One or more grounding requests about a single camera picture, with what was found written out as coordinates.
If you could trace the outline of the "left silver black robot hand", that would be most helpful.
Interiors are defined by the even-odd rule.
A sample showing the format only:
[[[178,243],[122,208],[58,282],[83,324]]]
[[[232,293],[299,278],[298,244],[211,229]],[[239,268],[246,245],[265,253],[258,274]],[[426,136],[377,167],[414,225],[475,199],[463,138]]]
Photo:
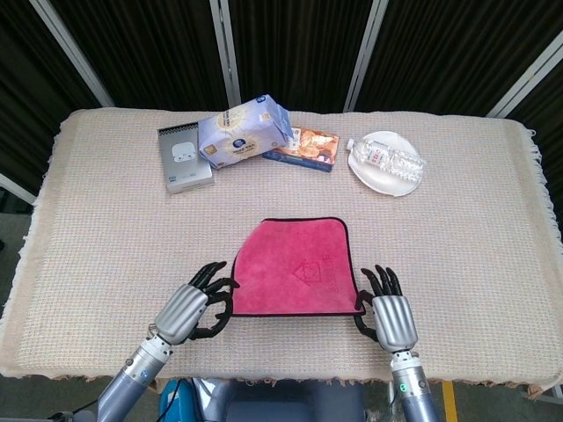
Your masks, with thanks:
[[[177,346],[188,340],[213,338],[225,328],[233,316],[234,291],[239,288],[231,277],[214,280],[226,265],[226,261],[208,263],[176,290],[154,321],[161,339]],[[200,320],[207,308],[218,303],[224,304],[224,310],[215,315],[215,324],[200,328]]]

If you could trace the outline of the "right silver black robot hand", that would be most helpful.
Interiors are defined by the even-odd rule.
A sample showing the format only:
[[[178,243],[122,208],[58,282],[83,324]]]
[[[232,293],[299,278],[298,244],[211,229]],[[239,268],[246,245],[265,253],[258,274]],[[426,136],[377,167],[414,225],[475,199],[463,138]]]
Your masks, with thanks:
[[[403,295],[398,276],[390,267],[375,265],[377,273],[362,268],[372,292],[361,290],[356,296],[355,307],[371,306],[375,327],[370,328],[361,316],[354,316],[355,326],[367,338],[378,343],[387,353],[412,350],[419,337],[409,301]]]

